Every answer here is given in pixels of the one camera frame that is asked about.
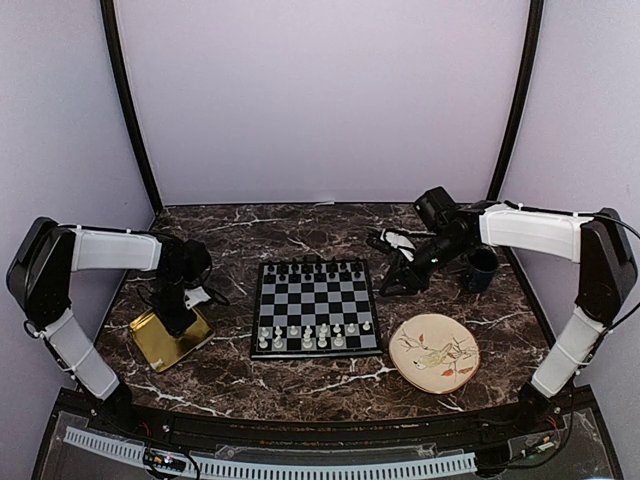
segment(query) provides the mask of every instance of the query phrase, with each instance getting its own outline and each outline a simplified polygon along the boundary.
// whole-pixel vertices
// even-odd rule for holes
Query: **dark blue cup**
[[[498,270],[498,256],[487,248],[478,248],[467,256],[468,267],[460,279],[469,293],[484,292]]]

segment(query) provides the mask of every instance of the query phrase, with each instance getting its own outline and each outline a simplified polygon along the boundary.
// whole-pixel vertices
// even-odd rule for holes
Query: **black cable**
[[[613,218],[613,217],[610,217],[608,215],[603,215],[602,213],[597,213],[597,212],[575,213],[575,212],[569,212],[569,211],[564,211],[564,210],[550,210],[550,209],[538,208],[538,207],[526,207],[526,206],[517,205],[517,204],[515,204],[515,203],[513,203],[513,202],[511,202],[509,200],[505,200],[503,203],[506,206],[510,207],[510,208],[513,208],[515,210],[520,210],[520,211],[523,211],[523,212],[550,213],[550,214],[555,214],[555,215],[566,215],[566,216],[570,216],[570,217],[578,216],[578,217],[581,217],[581,218],[593,217],[593,218],[597,218],[597,219],[602,220],[602,221],[609,221],[609,222],[615,223],[616,225],[620,225],[621,227],[625,228],[626,230],[631,232],[638,240],[640,240],[640,232],[638,232],[638,230],[633,228],[631,225],[629,225],[628,223],[623,222],[622,220],[619,220],[617,218]],[[638,309],[640,309],[640,301],[631,310],[629,310],[627,313],[625,313],[620,318],[620,320],[618,320],[615,324],[609,326],[608,328],[606,328],[602,332],[602,334],[600,335],[600,337],[596,341],[593,350],[591,351],[591,356],[592,357],[595,354],[595,352],[598,350],[598,348],[600,348],[600,345],[604,341],[604,338],[607,336],[607,334],[611,333],[614,329],[618,328],[623,322],[628,320],[634,313],[636,313],[638,311]]]
[[[544,460],[542,460],[539,463],[536,463],[534,465],[513,465],[513,463],[521,461],[521,460],[525,460],[526,457],[522,457],[522,456],[517,456],[517,457],[512,457],[509,460],[507,460],[506,462],[503,463],[498,463],[498,464],[494,464],[494,465],[483,465],[483,464],[478,464],[478,468],[482,468],[482,469],[486,469],[486,470],[494,470],[494,469],[500,469],[500,468],[504,468],[506,470],[531,470],[534,468],[539,468],[543,465],[546,465],[547,463],[549,463],[551,460],[553,460],[554,458],[556,458],[560,452],[562,452],[562,450],[565,449],[565,447],[567,446],[567,444],[569,443],[569,439],[571,438],[571,433],[573,432],[573,418],[574,418],[574,406],[575,406],[575,394],[574,394],[574,385],[573,385],[573,380],[575,378],[575,375],[571,377],[570,381],[569,381],[569,386],[570,386],[570,393],[569,395],[571,396],[571,405],[569,407],[569,411],[571,412],[570,417],[569,417],[569,426],[567,427],[567,436],[565,437],[564,440],[562,440],[560,442],[560,445],[556,448],[556,450],[549,455],[547,458],[545,458]]]
[[[122,432],[123,434],[125,434],[128,438],[131,438],[131,439],[134,439],[134,440],[139,440],[139,441],[143,442],[147,449],[151,448],[151,444],[152,443],[155,443],[157,445],[161,445],[163,447],[170,448],[172,450],[178,450],[178,452],[181,455],[184,455],[191,462],[191,464],[193,465],[194,470],[196,471],[196,480],[200,480],[200,466],[194,460],[194,458],[191,456],[191,454],[189,454],[189,452],[184,450],[183,447],[181,447],[180,445],[173,445],[172,443],[165,442],[164,440],[158,440],[156,438],[150,438],[150,437],[143,437],[142,435],[138,435],[137,433],[129,432],[128,430],[122,428],[117,423],[111,421],[111,419],[109,418],[109,415],[102,409],[100,404],[95,403],[95,406],[97,407],[96,410],[99,411],[102,414],[102,416],[100,417],[102,420],[106,420],[106,422],[109,425],[111,425],[116,430],[118,430],[118,431]]]
[[[562,450],[564,450],[564,448],[567,446],[567,444],[569,443],[569,439],[571,438],[571,433],[573,432],[573,417],[575,416],[575,411],[574,411],[574,406],[575,406],[574,388],[575,387],[573,385],[573,379],[574,377],[571,377],[571,383],[570,383],[571,406],[569,407],[569,410],[571,411],[571,415],[569,417],[569,427],[567,428],[567,436],[565,437],[564,440],[561,441],[560,446],[555,450],[555,452],[553,452],[547,458],[542,460],[540,463],[536,463],[535,465],[507,465],[506,468],[508,470],[530,470],[532,468],[539,468],[543,465],[546,465],[555,457],[557,457],[560,454],[560,452],[562,452]]]

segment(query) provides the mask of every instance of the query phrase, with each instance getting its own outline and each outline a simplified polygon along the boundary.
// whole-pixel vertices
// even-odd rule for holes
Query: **white wall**
[[[0,272],[31,222],[149,226],[93,0],[0,1]],[[74,278],[72,300],[90,335],[120,273]],[[0,477],[30,478],[64,376],[22,330],[0,288]]]
[[[164,202],[483,197],[528,4],[118,1]]]
[[[640,3],[547,2],[512,167],[502,198],[550,208],[618,209],[640,226]],[[640,260],[638,242],[631,240]],[[568,319],[578,269],[521,253],[556,332]],[[638,290],[631,303],[640,299]],[[640,456],[640,315],[586,369],[627,478]]]

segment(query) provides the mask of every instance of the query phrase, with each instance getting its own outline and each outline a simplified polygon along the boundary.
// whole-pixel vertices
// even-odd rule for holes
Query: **checkered board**
[[[261,263],[258,277],[252,359],[382,354],[365,260]],[[329,328],[324,348],[318,344],[322,324]],[[347,330],[348,324],[355,324],[353,333]],[[336,325],[344,340],[340,347],[335,344]],[[291,333],[291,326],[297,327],[295,334]],[[311,327],[311,348],[304,348],[302,342],[307,326]],[[276,327],[282,331],[280,348],[274,342]],[[266,347],[260,346],[259,336],[264,337]]]

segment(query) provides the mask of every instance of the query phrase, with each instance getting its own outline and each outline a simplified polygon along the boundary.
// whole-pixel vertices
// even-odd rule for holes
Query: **gold tray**
[[[193,350],[204,346],[213,330],[197,308],[196,321],[179,337],[172,337],[152,310],[129,324],[129,331],[145,358],[156,372],[164,372]]]

